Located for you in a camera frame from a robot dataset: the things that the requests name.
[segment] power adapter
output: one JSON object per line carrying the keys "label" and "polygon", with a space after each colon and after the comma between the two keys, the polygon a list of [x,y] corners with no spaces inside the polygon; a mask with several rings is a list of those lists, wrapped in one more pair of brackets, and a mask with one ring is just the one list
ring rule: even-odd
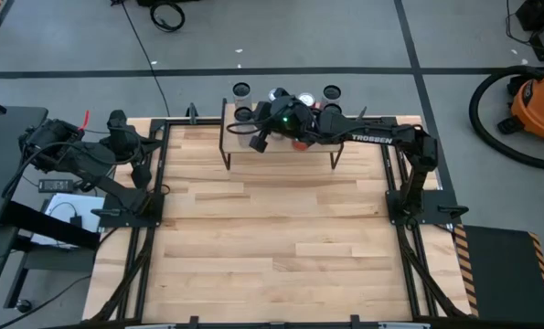
{"label": "power adapter", "polygon": [[76,226],[77,228],[82,228],[82,217],[81,216],[71,217],[70,224]]}

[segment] vacuum hose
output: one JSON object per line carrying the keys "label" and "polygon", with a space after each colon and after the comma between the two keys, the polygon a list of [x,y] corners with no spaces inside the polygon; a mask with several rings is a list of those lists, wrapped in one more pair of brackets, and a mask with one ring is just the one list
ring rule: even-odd
{"label": "vacuum hose", "polygon": [[471,124],[473,125],[473,129],[475,129],[476,134],[485,143],[496,149],[501,154],[515,161],[518,161],[521,164],[544,169],[544,160],[529,156],[527,154],[522,154],[521,152],[514,150],[513,148],[505,145],[504,143],[499,142],[485,129],[485,127],[481,123],[481,119],[479,118],[479,101],[483,97],[485,91],[498,80],[511,75],[521,75],[525,78],[541,80],[544,78],[544,70],[527,66],[513,66],[490,75],[479,85],[479,87],[477,87],[475,93],[473,94],[473,97],[471,98],[471,102],[469,104],[469,118],[471,120]]}

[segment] platform leg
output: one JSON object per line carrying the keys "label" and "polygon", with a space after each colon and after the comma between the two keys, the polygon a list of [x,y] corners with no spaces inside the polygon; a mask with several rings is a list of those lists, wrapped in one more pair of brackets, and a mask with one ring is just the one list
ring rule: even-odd
{"label": "platform leg", "polygon": [[341,148],[338,149],[338,153],[336,154],[336,159],[333,156],[333,153],[330,153],[330,166],[335,169],[336,165],[338,164],[338,160],[341,158],[341,154],[343,153],[343,149],[345,148],[344,144],[341,144]]}

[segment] wooden table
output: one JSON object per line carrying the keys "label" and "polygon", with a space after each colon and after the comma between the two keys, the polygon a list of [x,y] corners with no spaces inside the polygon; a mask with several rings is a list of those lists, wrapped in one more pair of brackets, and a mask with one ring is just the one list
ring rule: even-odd
{"label": "wooden table", "polygon": [[[129,123],[145,135],[150,119]],[[187,323],[191,315],[201,323],[411,319],[378,145],[347,143],[334,171],[325,154],[306,152],[234,154],[228,171],[219,126],[175,126],[170,136],[164,183],[172,193],[155,234],[144,323]],[[391,158],[397,168],[393,149]],[[121,166],[115,179],[132,186],[130,172]],[[426,186],[438,186],[434,174]],[[421,232],[433,278],[470,313],[451,235]],[[97,253],[83,318],[121,280],[130,233],[120,228]]]}

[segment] black hose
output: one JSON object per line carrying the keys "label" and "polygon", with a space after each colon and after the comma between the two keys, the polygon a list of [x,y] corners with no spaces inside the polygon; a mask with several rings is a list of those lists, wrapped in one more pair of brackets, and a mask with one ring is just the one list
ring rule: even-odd
{"label": "black hose", "polygon": [[481,123],[481,119],[479,118],[479,101],[483,97],[485,91],[498,80],[511,75],[521,75],[529,79],[541,80],[544,78],[544,70],[527,66],[513,66],[498,73],[492,74],[475,90],[469,104],[469,119],[471,120],[471,124],[473,125],[473,129],[475,129],[476,134],[489,146],[521,164],[544,169],[544,160],[529,156],[527,154],[522,154],[504,143],[499,142],[485,129]]}
{"label": "black hose", "polygon": [[[160,18],[160,21],[158,22],[156,20],[156,17],[155,17],[155,10],[159,7],[161,7],[162,5],[168,5],[168,6],[171,6],[172,8],[174,8],[174,10],[176,10],[178,12],[178,14],[180,15],[180,23],[175,26],[175,27],[171,27],[169,26],[164,19],[161,19]],[[155,27],[157,27],[159,30],[161,31],[164,31],[164,32],[174,32],[174,31],[177,31],[178,29],[180,29],[180,27],[182,27],[184,25],[184,23],[187,21],[187,17],[184,15],[184,11],[182,11],[182,8],[180,8],[179,5],[177,5],[174,1],[172,0],[162,0],[162,1],[158,1],[156,2],[155,4],[153,4],[151,7],[150,7],[150,17],[152,18],[152,22],[154,23]]]}

